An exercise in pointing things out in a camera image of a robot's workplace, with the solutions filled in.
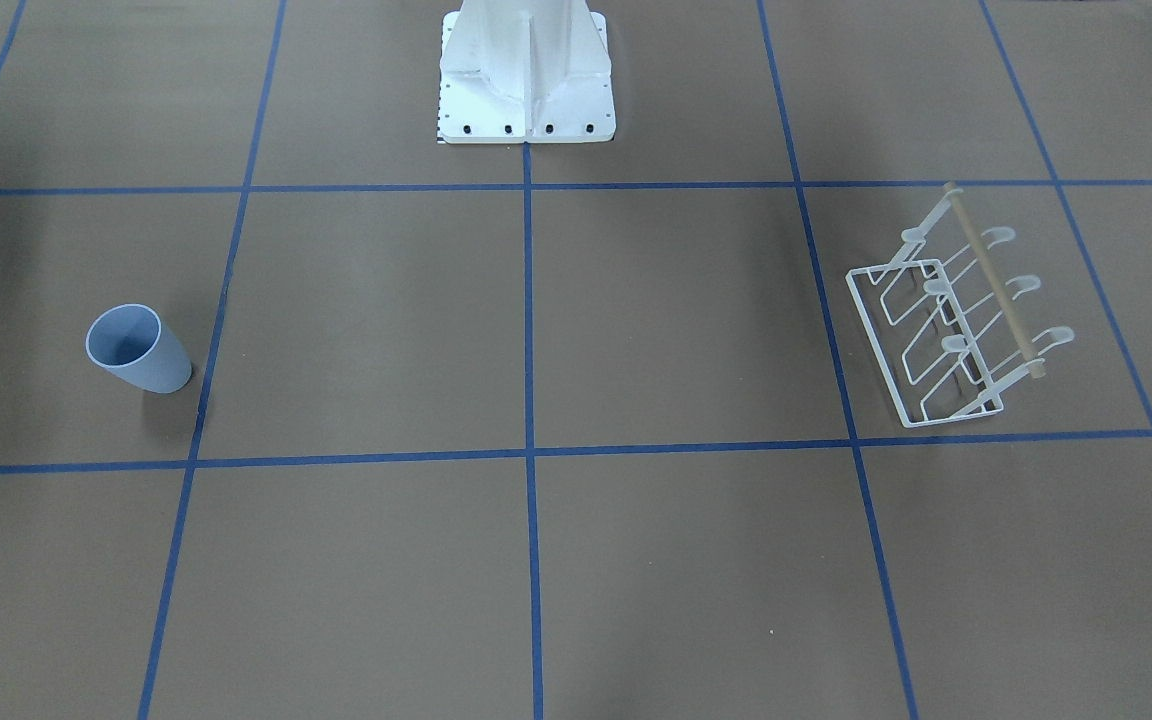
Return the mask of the light blue plastic cup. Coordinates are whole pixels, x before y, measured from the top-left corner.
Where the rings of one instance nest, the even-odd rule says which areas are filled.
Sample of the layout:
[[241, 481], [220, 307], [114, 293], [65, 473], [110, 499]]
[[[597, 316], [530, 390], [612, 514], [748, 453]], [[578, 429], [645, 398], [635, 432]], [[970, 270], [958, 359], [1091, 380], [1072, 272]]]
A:
[[109, 306], [84, 336], [88, 361], [138, 389], [169, 395], [194, 376], [192, 361], [154, 309], [143, 304]]

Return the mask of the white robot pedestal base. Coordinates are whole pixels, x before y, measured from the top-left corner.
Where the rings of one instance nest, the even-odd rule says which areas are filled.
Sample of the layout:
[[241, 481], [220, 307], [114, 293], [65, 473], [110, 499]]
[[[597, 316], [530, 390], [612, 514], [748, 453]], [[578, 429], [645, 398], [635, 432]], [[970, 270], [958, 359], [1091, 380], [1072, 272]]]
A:
[[444, 14], [440, 41], [438, 141], [616, 136], [607, 18], [585, 1], [465, 1]]

